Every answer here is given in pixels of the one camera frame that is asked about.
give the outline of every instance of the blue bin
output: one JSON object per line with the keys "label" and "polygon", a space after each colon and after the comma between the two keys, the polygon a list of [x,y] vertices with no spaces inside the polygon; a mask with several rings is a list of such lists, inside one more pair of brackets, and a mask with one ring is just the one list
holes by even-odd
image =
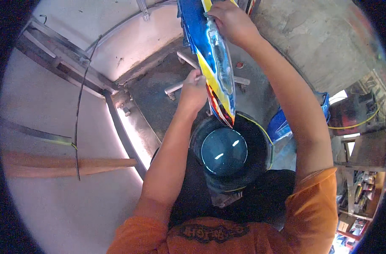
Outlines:
{"label": "blue bin", "polygon": [[[318,97],[321,96],[321,109],[323,110],[324,116],[328,121],[330,119],[330,112],[328,111],[329,107],[329,94],[328,93],[314,93]],[[272,143],[276,143],[279,140],[292,135],[292,130],[289,127],[288,121],[286,120],[285,114],[281,107],[277,110],[277,113],[272,117],[271,121],[268,124],[267,133],[272,140]]]}

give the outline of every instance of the yellow paint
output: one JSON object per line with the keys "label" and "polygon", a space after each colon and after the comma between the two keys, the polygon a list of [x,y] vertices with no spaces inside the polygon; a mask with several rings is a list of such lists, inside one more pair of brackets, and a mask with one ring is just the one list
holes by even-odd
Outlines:
{"label": "yellow paint", "polygon": [[235,4],[238,7],[238,4],[234,0],[230,0],[231,3]]}
{"label": "yellow paint", "polygon": [[200,53],[198,49],[196,49],[197,52],[197,58],[199,59],[199,65],[201,68],[201,72],[207,79],[207,85],[211,87],[211,89],[214,91],[214,93],[217,95],[218,99],[220,100],[221,104],[224,106],[224,109],[228,113],[228,115],[231,117],[231,119],[235,119],[235,116],[231,113],[230,110],[230,101],[228,97],[221,91],[220,84],[215,78],[215,74],[211,70],[210,66],[208,65],[206,59],[204,59],[203,55]]}
{"label": "yellow paint", "polygon": [[[238,7],[237,3],[234,0],[230,0],[230,1],[231,1],[231,3],[235,4]],[[211,0],[201,0],[201,3],[203,4],[205,12],[208,12],[210,10],[211,6],[213,5],[211,3]]]}
{"label": "yellow paint", "polygon": [[212,6],[211,0],[201,0],[201,3],[203,4],[204,11],[208,12]]}

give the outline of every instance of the yellow hose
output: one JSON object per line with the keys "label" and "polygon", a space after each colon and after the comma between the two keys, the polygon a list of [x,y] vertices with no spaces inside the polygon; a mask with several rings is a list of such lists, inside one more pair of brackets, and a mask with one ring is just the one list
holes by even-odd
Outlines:
{"label": "yellow hose", "polygon": [[367,120],[365,120],[365,121],[363,121],[363,122],[361,122],[361,123],[359,123],[359,124],[355,124],[355,125],[351,125],[351,126],[346,126],[346,127],[331,127],[331,126],[328,126],[328,128],[329,128],[329,129],[336,129],[336,130],[343,130],[343,129],[351,129],[351,128],[354,128],[354,127],[363,125],[363,124],[365,124],[366,122],[368,122],[369,120],[371,120],[376,114],[378,114],[379,109],[380,109],[380,107],[379,107],[378,104],[377,104],[377,107],[378,107],[378,109],[375,111],[375,113],[374,113],[372,116],[370,116]]}

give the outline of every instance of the concrete wall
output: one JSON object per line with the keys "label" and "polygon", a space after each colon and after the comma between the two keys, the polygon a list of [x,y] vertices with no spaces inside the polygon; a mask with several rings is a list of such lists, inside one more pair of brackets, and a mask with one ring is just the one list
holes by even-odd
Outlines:
{"label": "concrete wall", "polygon": [[[74,136],[79,88],[14,49],[4,76],[0,115],[17,124]],[[74,149],[0,128],[4,150],[74,157]],[[83,92],[80,158],[127,158],[105,101]],[[76,177],[8,178],[24,223],[46,253],[105,253],[115,229],[131,215],[142,180],[134,168]]]}
{"label": "concrete wall", "polygon": [[262,0],[253,21],[317,91],[334,95],[374,68],[386,82],[380,44],[351,0]]}

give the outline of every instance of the hydro dipped part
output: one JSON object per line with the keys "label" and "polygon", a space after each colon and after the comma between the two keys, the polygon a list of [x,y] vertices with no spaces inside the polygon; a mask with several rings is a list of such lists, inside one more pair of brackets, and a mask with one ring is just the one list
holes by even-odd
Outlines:
{"label": "hydro dipped part", "polygon": [[232,128],[235,120],[234,75],[226,41],[218,32],[214,18],[205,14],[211,5],[211,0],[178,0],[185,37],[192,52],[197,54],[201,72],[207,79],[211,111]]}

